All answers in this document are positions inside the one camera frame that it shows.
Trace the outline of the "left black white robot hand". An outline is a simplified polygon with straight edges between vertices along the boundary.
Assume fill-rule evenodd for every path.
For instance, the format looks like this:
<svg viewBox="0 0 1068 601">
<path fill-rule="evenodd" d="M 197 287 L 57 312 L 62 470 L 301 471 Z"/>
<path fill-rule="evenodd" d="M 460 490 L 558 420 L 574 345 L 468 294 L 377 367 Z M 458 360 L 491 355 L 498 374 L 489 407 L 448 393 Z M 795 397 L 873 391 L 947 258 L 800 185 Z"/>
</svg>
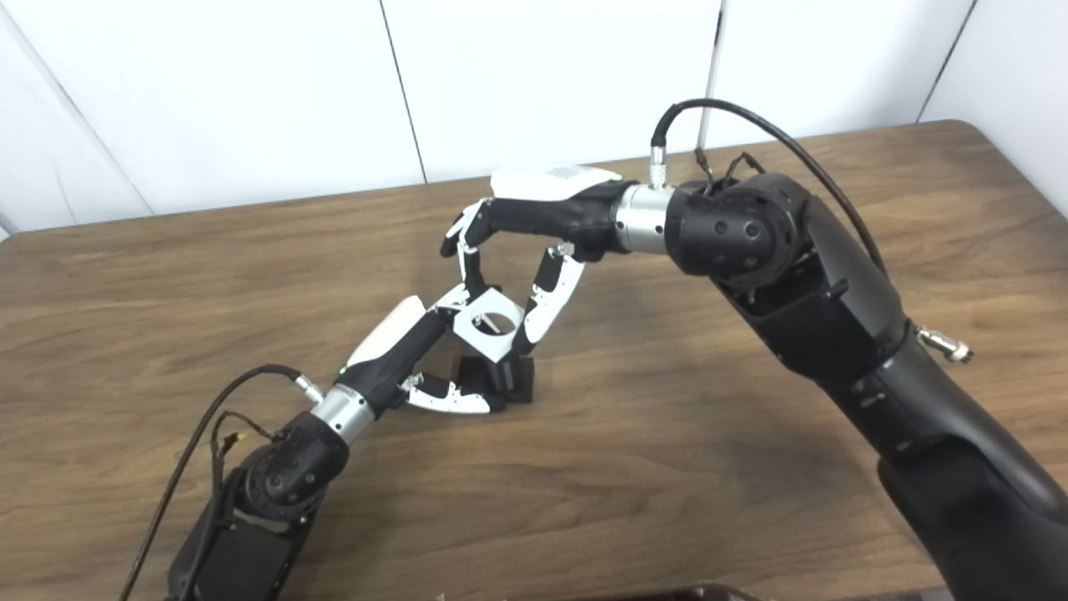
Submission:
<svg viewBox="0 0 1068 601">
<path fill-rule="evenodd" d="M 460 284 L 430 307 L 417 295 L 404 298 L 360 342 L 333 385 L 358 393 L 376 420 L 400 404 L 435 413 L 503 413 L 507 409 L 503 396 L 417 371 L 419 361 L 451 330 L 451 320 L 468 305 L 469 297 Z"/>
</svg>

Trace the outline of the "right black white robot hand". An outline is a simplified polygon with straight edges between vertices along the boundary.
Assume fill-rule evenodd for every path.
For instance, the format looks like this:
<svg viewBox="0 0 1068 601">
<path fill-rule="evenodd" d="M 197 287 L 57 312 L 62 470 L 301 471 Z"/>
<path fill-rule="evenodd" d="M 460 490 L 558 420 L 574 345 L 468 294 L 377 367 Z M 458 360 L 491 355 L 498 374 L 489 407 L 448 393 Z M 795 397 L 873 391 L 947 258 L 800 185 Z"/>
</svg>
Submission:
<svg viewBox="0 0 1068 601">
<path fill-rule="evenodd" d="M 499 362 L 529 355 L 572 299 L 588 262 L 621 250 L 614 205 L 629 186 L 595 167 L 520 169 L 491 174 L 491 195 L 467 206 L 447 230 L 442 256 L 457 256 L 469 303 L 451 320 L 454 334 Z M 480 247 L 496 233 L 552 237 L 541 254 L 527 309 L 493 290 L 481 273 Z"/>
</svg>

